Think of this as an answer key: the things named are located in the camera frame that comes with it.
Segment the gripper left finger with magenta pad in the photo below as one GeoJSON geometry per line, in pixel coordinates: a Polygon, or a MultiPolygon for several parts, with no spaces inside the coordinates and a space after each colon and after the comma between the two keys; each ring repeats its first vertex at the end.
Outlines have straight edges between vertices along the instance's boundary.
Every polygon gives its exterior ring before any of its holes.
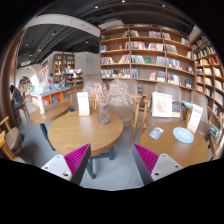
{"type": "Polygon", "coordinates": [[[90,155],[91,146],[86,144],[67,155],[55,155],[42,169],[79,185],[90,155]]]}

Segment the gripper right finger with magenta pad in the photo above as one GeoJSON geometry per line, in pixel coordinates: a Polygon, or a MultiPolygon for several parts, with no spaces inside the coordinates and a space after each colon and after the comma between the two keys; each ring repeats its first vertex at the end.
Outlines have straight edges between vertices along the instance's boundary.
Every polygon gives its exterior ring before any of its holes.
{"type": "Polygon", "coordinates": [[[144,185],[182,169],[168,154],[158,155],[138,144],[134,144],[132,154],[144,185]]]}

